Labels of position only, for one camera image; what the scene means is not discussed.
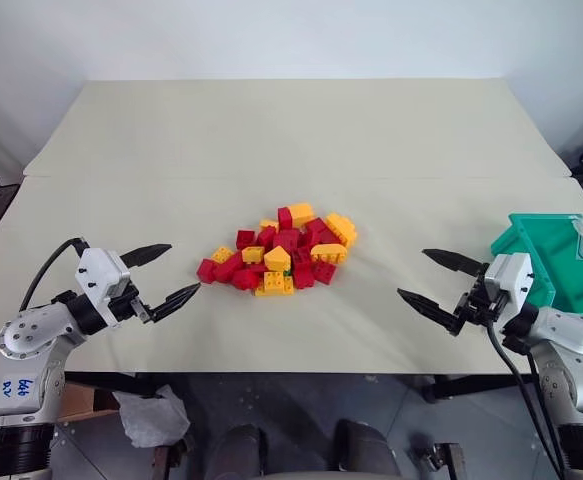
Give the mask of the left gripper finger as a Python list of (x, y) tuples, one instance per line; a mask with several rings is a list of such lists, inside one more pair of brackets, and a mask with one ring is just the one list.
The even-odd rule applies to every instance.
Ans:
[(171, 244), (164, 243), (148, 245), (129, 251), (121, 255), (120, 259), (127, 268), (140, 267), (156, 260), (171, 248)]
[(201, 283), (188, 285), (165, 298), (165, 301), (155, 308), (150, 308), (149, 322), (157, 323), (181, 309), (200, 289)]

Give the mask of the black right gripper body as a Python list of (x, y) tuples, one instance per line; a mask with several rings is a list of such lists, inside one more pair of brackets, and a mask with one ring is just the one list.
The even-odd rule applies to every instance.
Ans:
[(504, 309), (504, 291), (484, 275), (477, 277), (469, 292), (465, 292), (454, 309), (462, 322), (487, 326), (495, 323)]

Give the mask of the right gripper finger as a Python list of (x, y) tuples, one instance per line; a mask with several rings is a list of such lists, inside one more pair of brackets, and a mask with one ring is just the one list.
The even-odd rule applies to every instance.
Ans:
[(466, 257), (460, 253), (442, 249), (423, 249), (422, 253), (437, 264), (452, 270), (460, 271), (470, 276), (481, 276), (489, 267), (488, 263)]
[(452, 313), (439, 307), (439, 304), (414, 292), (398, 288), (397, 294), (416, 312), (442, 326), (448, 333), (457, 336), (464, 322)]

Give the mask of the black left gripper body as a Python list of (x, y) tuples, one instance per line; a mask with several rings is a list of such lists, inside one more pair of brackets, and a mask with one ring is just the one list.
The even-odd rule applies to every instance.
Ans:
[(117, 322), (123, 322), (131, 317), (137, 317), (143, 323), (153, 320), (150, 307), (141, 301), (139, 290), (132, 282), (126, 285), (120, 296), (109, 301), (108, 309)]

